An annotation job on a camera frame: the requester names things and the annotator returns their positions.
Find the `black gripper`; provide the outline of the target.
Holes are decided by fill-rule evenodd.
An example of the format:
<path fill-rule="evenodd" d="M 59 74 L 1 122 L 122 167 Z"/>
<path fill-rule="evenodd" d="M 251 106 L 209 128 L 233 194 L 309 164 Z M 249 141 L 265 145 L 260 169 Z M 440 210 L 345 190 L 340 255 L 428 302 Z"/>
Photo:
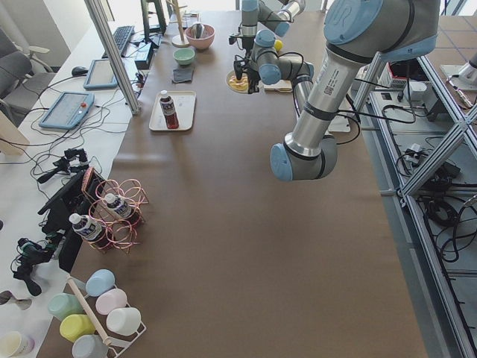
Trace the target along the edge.
<path fill-rule="evenodd" d="M 253 49 L 254 35 L 245 36 L 245 35 L 241 34 L 238 38 L 241 40 L 241 47 L 245 51 L 251 51 Z"/>
<path fill-rule="evenodd" d="M 247 66 L 247 83 L 248 83 L 247 93 L 248 94 L 254 94 L 259 92 L 260 80 L 261 78 L 259 76 L 258 71 L 254 69 L 252 66 L 248 65 Z"/>

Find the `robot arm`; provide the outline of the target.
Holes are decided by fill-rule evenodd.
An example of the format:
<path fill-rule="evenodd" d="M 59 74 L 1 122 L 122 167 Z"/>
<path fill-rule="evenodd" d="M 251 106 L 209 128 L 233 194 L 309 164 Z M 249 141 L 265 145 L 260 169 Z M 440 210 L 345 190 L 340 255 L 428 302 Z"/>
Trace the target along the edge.
<path fill-rule="evenodd" d="M 258 23 L 278 37 L 284 37 L 290 24 L 306 8 L 306 2 L 302 0 L 280 1 L 280 3 L 281 9 L 273 11 L 263 1 L 241 1 L 241 24 L 236 38 L 241 39 L 245 51 L 250 52 L 253 48 L 254 39 L 258 33 Z"/>
<path fill-rule="evenodd" d="M 274 48 L 303 1 L 285 1 L 279 13 L 261 1 L 243 1 L 243 34 L 250 92 L 256 84 L 289 80 L 300 114 L 291 133 L 271 148 L 275 177 L 283 181 L 327 176 L 337 161 L 337 143 L 327 130 L 361 67 L 375 54 L 386 61 L 410 60 L 435 48 L 439 1 L 335 1 L 324 20 L 326 56 L 318 75 L 304 60 L 281 58 Z"/>

